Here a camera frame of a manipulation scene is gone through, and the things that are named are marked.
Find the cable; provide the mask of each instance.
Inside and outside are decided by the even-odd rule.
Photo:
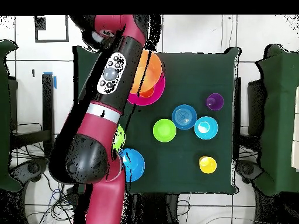
[[[252,156],[256,156],[256,155],[241,156],[241,157],[239,157],[239,158],[246,158],[246,157],[252,157]]]
[[[52,190],[51,188],[51,185],[50,185],[50,180],[49,178],[43,173],[44,177],[46,177],[47,181],[48,181],[48,186],[49,186],[49,189],[52,191],[52,193],[54,192],[54,190]]]
[[[231,15],[231,36],[232,36],[232,25],[234,24],[234,22],[232,21],[232,15]],[[230,42],[228,43],[228,47],[231,46],[231,37],[230,37]]]
[[[54,222],[55,220],[57,220],[56,217],[55,217],[51,222],[49,222],[49,223],[47,223],[47,224],[50,224],[50,223]]]
[[[209,222],[207,222],[206,224],[209,224],[210,222],[214,221],[214,220],[217,220],[217,219],[221,219],[221,218],[232,218],[232,219],[239,219],[239,220],[249,220],[249,221],[252,221],[252,222],[258,222],[258,223],[267,223],[267,224],[273,224],[271,222],[260,222],[258,220],[251,220],[251,219],[248,219],[248,218],[237,218],[237,217],[228,217],[228,216],[222,216],[222,217],[218,217],[218,218],[215,218],[213,220],[210,220]]]
[[[48,215],[48,211],[50,210],[51,200],[52,200],[52,198],[54,198],[54,194],[56,194],[56,193],[59,193],[59,191],[55,191],[55,190],[53,191],[52,196],[51,196],[51,198],[50,198],[50,200],[49,200],[49,203],[48,203],[48,209],[46,210],[45,214],[44,214],[43,217],[41,218],[39,224],[42,224],[42,222],[44,222],[44,220],[46,219],[46,217],[47,217],[47,215]]]
[[[35,212],[35,213],[31,213],[27,216],[27,221],[28,221],[28,217],[31,216],[31,215],[34,215],[34,214],[45,214],[45,212]]]
[[[187,201],[187,200],[179,200],[178,203],[181,202],[181,201],[187,202],[187,204],[188,204],[188,210],[185,213],[179,214],[178,216],[182,216],[184,214],[187,214],[190,211],[190,208],[191,208],[191,205],[189,204],[189,201]]]
[[[221,47],[220,47],[220,53],[222,53],[222,42],[223,42],[223,15],[221,15]]]
[[[239,153],[239,155],[243,154],[243,153],[249,153],[249,154],[253,154],[252,152],[249,152],[249,151],[244,151],[244,152],[241,152]]]
[[[27,155],[26,153],[22,153],[22,152],[19,152],[19,151],[12,151],[12,153],[18,153],[18,154],[21,154],[21,155]],[[32,156],[35,156],[35,158],[44,158],[44,156],[38,156],[38,155],[32,155]]]

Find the blue tape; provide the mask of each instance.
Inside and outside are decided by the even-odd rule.
[[[54,85],[54,88],[56,89],[57,88],[56,76],[53,77],[53,85]]]

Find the green bowl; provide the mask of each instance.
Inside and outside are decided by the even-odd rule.
[[[169,142],[176,135],[176,127],[171,120],[163,118],[155,123],[152,133],[159,142]]]
[[[118,125],[114,136],[112,148],[116,149],[116,151],[119,152],[119,150],[121,150],[122,147],[124,146],[125,141],[126,141],[126,135],[124,133],[124,129],[120,125]]]

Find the floor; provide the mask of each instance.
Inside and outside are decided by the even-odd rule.
[[[65,39],[65,16],[46,16],[47,30],[39,31],[39,39]],[[281,44],[289,51],[299,50],[299,20],[282,15],[164,15],[163,30],[157,50],[165,53],[223,53],[228,47],[239,47],[238,76],[242,78],[241,128],[246,134],[248,126],[248,82],[260,79],[255,61],[263,58],[265,47]],[[0,39],[16,41],[19,48],[7,56],[12,76],[19,81],[18,122],[42,123],[41,75],[52,72],[57,77],[54,90],[55,133],[58,134],[72,106],[73,54],[72,46],[85,46],[81,32],[68,18],[69,42],[35,43],[33,16],[0,16]],[[23,125],[19,132],[38,130],[38,125]],[[35,146],[29,147],[35,154]],[[26,160],[18,154],[12,166]],[[58,187],[48,171],[52,189]],[[235,195],[181,194],[178,203],[180,224],[252,224],[255,214],[255,197],[251,185],[244,184],[235,175],[239,191]],[[54,199],[43,176],[30,183],[26,193],[26,214],[45,212]],[[28,217],[30,224],[38,224],[43,214]],[[48,224],[69,224],[53,221]]]

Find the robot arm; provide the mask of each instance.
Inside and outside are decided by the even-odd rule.
[[[117,124],[131,90],[143,46],[147,15],[71,17],[93,49],[91,36],[113,39],[85,83],[85,97],[73,106],[57,137],[49,171],[64,184],[93,184],[86,224],[120,224],[125,176],[112,149]]]

